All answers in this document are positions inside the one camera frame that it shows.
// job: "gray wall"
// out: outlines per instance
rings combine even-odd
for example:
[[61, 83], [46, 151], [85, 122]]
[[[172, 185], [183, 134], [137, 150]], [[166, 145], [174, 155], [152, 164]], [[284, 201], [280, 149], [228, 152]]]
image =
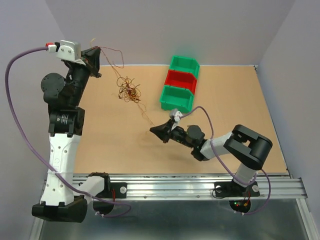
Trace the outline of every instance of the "gray wall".
[[320, 1], [297, 0], [258, 77], [290, 173], [302, 177], [320, 229]]
[[[29, 239], [34, 218], [31, 207], [40, 199], [47, 169], [23, 142], [5, 94], [5, 68], [16, 54], [63, 39], [44, 0], [0, 1], [0, 239]], [[48, 109], [40, 82], [50, 72], [66, 72], [46, 52], [25, 56], [13, 65], [10, 89], [13, 104], [31, 143], [48, 157]]]
[[294, 1], [46, 0], [67, 39], [88, 47], [97, 38], [126, 64], [169, 64], [176, 54], [210, 65], [258, 64]]

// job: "purple cable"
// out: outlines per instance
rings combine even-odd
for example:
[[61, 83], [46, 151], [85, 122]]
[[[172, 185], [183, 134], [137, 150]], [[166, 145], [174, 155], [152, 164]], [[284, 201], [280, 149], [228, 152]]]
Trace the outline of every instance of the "purple cable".
[[5, 76], [4, 76], [4, 84], [5, 84], [5, 92], [6, 92], [6, 97], [8, 99], [8, 103], [9, 103], [9, 107], [10, 107], [10, 111], [12, 113], [13, 119], [15, 121], [16, 126], [18, 127], [20, 134], [23, 138], [23, 140], [25, 141], [26, 145], [28, 146], [28, 148], [31, 150], [31, 152], [33, 152], [33, 154], [44, 164], [46, 165], [52, 172], [55, 172], [56, 177], [64, 184], [66, 185], [69, 189], [71, 189], [72, 191], [78, 193], [78, 194], [83, 194], [83, 195], [87, 195], [95, 200], [98, 200], [100, 202], [103, 203], [107, 203], [107, 204], [114, 204], [114, 205], [121, 205], [121, 206], [127, 206], [128, 209], [125, 212], [116, 214], [116, 215], [103, 215], [103, 218], [115, 218], [115, 217], [120, 217], [123, 216], [125, 214], [127, 214], [130, 210], [131, 210], [131, 205], [128, 203], [120, 203], [120, 202], [113, 202], [113, 201], [108, 201], [108, 200], [104, 200], [102, 198], [96, 197], [96, 196], [92, 196], [90, 193], [86, 192], [86, 191], [81, 191], [76, 189], [75, 187], [73, 187], [70, 183], [68, 183], [36, 150], [35, 148], [31, 145], [31, 143], [29, 142], [24, 130], [22, 129], [19, 120], [17, 118], [14, 106], [12, 104], [12, 100], [11, 100], [11, 95], [10, 95], [10, 90], [9, 90], [9, 72], [10, 72], [10, 68], [12, 66], [12, 64], [18, 60], [19, 58], [27, 55], [27, 54], [31, 54], [31, 53], [35, 53], [35, 52], [39, 52], [39, 51], [45, 51], [48, 50], [47, 46], [43, 46], [43, 47], [37, 47], [34, 49], [30, 49], [27, 51], [24, 51], [20, 54], [18, 54], [17, 56], [15, 56], [14, 58], [12, 58], [10, 60], [10, 62], [8, 63], [8, 65], [6, 66], [6, 70], [5, 70]]
[[[238, 178], [230, 171], [230, 169], [227, 167], [227, 165], [225, 165], [225, 163], [222, 161], [222, 159], [221, 159], [221, 158], [219, 157], [219, 155], [217, 154], [216, 148], [215, 148], [215, 146], [214, 146], [214, 144], [213, 144], [213, 141], [212, 141], [212, 140], [214, 139], [214, 133], [215, 133], [215, 132], [214, 132], [214, 127], [213, 127], [213, 124], [212, 124], [212, 121], [211, 121], [211, 118], [210, 118], [208, 112], [207, 112], [202, 106], [196, 106], [194, 109], [192, 109], [192, 111], [184, 114], [184, 115], [181, 117], [181, 119], [189, 116], [190, 114], [192, 114], [192, 113], [193, 113], [195, 110], [197, 110], [197, 109], [202, 109], [202, 110], [204, 111], [206, 117], [208, 118], [208, 121], [209, 121], [209, 124], [210, 124], [210, 128], [211, 128], [211, 132], [212, 132], [212, 135], [211, 135], [211, 137], [210, 137], [210, 145], [211, 145], [211, 148], [212, 148], [212, 151], [213, 151], [214, 155], [215, 155], [216, 158], [219, 160], [219, 162], [221, 163], [221, 165], [222, 165], [222, 166], [224, 167], [224, 169], [225, 169], [235, 180], [237, 180], [239, 183], [241, 183], [241, 184], [243, 184], [243, 185], [246, 185], [246, 186], [253, 184], [253, 183], [255, 182], [256, 178], [257, 178], [257, 173], [255, 173], [253, 179], [252, 179], [250, 182], [243, 182], [243, 181], [241, 181], [240, 179], [238, 179]], [[262, 205], [262, 207], [258, 208], [258, 209], [255, 210], [255, 211], [252, 211], [252, 212], [243, 213], [243, 215], [252, 215], [252, 214], [255, 214], [255, 213], [257, 213], [257, 212], [260, 212], [262, 209], [264, 209], [264, 208], [266, 207], [266, 205], [268, 204], [268, 202], [269, 202], [269, 200], [270, 200], [270, 196], [271, 196], [271, 182], [270, 182], [270, 179], [269, 179], [268, 174], [267, 174], [263, 169], [261, 169], [261, 171], [264, 173], [264, 175], [265, 175], [265, 177], [266, 177], [266, 179], [267, 179], [267, 181], [268, 181], [268, 186], [269, 186], [268, 197], [266, 198], [266, 200], [265, 200], [264, 204]]]

